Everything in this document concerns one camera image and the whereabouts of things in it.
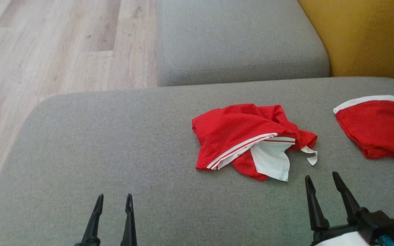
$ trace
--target gray fabric surface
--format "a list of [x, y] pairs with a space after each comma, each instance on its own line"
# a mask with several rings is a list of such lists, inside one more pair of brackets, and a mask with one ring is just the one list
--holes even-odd
[[158, 85], [329, 76], [326, 50], [297, 0], [162, 0]]
[[[309, 245], [304, 178], [311, 175], [332, 225], [345, 223], [333, 185], [338, 171], [360, 205], [394, 218], [394, 159], [365, 159], [333, 107], [394, 95], [394, 80], [261, 81], [53, 97], [26, 120], [0, 173], [0, 245], [74, 245], [97, 196], [99, 237], [119, 245], [127, 193], [139, 245]], [[319, 161], [290, 151], [289, 182], [258, 182], [231, 166], [195, 170], [191, 119], [238, 103], [283, 105], [289, 120], [318, 135]]]

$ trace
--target light wood plank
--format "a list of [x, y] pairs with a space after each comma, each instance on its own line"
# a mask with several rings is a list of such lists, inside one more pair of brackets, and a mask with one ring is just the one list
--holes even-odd
[[157, 0], [0, 0], [0, 170], [58, 94], [156, 86]]

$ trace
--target red cloth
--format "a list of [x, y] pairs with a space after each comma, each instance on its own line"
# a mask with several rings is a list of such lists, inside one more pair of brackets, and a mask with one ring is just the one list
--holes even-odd
[[349, 100], [334, 109], [346, 135], [369, 159], [394, 157], [394, 96]]
[[218, 170], [228, 161], [240, 173], [260, 181], [267, 176], [256, 171], [248, 150], [252, 145], [275, 136], [295, 139], [288, 150], [313, 148], [317, 141], [316, 134], [299, 130], [290, 122], [280, 105], [239, 104], [213, 109], [194, 118], [192, 127], [201, 145], [197, 169]]

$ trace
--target clothing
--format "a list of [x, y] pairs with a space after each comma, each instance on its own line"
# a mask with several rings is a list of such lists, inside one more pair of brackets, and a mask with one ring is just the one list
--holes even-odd
[[333, 112], [346, 135], [366, 158], [394, 157], [394, 96], [352, 99]]
[[284, 151], [311, 153], [309, 148], [317, 141], [316, 134], [290, 122], [280, 105], [213, 109], [194, 118], [192, 126], [201, 145], [197, 169], [219, 170], [232, 163], [240, 173], [259, 181], [267, 176], [287, 181], [289, 160]]

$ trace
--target yellow cushion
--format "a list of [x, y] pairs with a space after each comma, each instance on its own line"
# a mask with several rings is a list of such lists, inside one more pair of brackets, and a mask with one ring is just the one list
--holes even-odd
[[332, 76], [394, 78], [394, 0], [298, 0], [328, 52]]

